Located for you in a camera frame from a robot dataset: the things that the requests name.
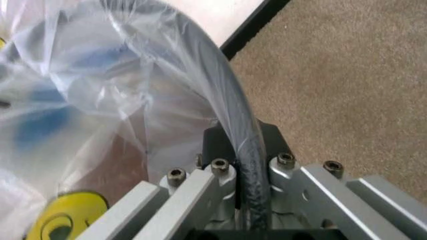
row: plastic wrap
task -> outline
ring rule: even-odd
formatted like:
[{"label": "plastic wrap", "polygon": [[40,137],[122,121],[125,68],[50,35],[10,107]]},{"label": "plastic wrap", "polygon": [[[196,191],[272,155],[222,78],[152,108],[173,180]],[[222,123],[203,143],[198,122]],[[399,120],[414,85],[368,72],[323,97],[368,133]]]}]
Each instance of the plastic wrap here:
[{"label": "plastic wrap", "polygon": [[0,0],[0,239],[21,238],[58,194],[91,190],[111,205],[172,167],[191,172],[216,120],[240,161],[250,226],[267,227],[258,123],[196,24],[154,0],[21,2],[34,17]]}]

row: yellow label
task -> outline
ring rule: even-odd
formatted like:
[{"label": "yellow label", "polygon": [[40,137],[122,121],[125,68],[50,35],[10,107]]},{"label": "yellow label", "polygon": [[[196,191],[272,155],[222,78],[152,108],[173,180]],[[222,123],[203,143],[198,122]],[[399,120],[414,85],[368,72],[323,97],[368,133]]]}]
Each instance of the yellow label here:
[{"label": "yellow label", "polygon": [[94,192],[73,192],[49,203],[26,240],[72,240],[108,209],[107,201]]},{"label": "yellow label", "polygon": [[2,49],[5,45],[6,45],[5,40],[3,40],[3,38],[0,37],[0,49]]}]

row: carpet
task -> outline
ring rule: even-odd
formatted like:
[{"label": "carpet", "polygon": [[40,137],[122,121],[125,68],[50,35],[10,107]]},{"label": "carpet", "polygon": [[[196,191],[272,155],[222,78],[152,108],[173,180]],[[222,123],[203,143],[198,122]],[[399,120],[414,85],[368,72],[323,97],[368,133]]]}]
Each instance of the carpet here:
[{"label": "carpet", "polygon": [[231,66],[301,164],[339,161],[427,204],[427,1],[291,0]]}]

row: screw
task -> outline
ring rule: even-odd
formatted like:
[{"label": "screw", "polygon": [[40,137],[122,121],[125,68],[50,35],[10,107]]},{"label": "screw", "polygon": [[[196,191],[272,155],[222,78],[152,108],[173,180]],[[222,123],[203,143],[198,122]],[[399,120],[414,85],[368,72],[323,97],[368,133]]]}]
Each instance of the screw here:
[{"label": "screw", "polygon": [[186,178],[186,171],[182,168],[172,168],[167,173],[167,183],[172,187],[179,187]]},{"label": "screw", "polygon": [[8,101],[0,100],[0,109],[8,109],[11,107],[11,103]]},{"label": "screw", "polygon": [[210,163],[210,166],[212,169],[212,173],[215,176],[219,176],[229,171],[230,164],[229,164],[229,161],[225,159],[217,158]]},{"label": "screw", "polygon": [[203,160],[203,158],[202,158],[202,155],[200,153],[195,155],[195,167],[197,169],[202,169],[202,166],[203,166],[202,160]]},{"label": "screw", "polygon": [[344,166],[337,161],[325,161],[323,168],[326,169],[330,174],[334,175],[337,179],[341,179],[344,174]]},{"label": "screw", "polygon": [[295,167],[294,155],[286,152],[281,152],[277,155],[277,162],[285,169],[293,169]]}]

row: metal frame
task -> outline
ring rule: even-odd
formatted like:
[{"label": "metal frame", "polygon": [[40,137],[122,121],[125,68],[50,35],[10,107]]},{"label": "metal frame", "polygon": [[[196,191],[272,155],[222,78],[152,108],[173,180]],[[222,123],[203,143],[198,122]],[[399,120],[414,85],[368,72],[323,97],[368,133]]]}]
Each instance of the metal frame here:
[{"label": "metal frame", "polygon": [[291,208],[315,228],[332,222],[348,239],[408,239],[318,164],[301,167],[289,183]]},{"label": "metal frame", "polygon": [[131,239],[167,199],[165,188],[142,181],[77,239]]},{"label": "metal frame", "polygon": [[203,229],[222,200],[219,192],[212,173],[194,170],[134,239],[180,240],[192,229]]},{"label": "metal frame", "polygon": [[427,208],[373,175],[347,182],[347,187],[411,239],[427,239]]}]

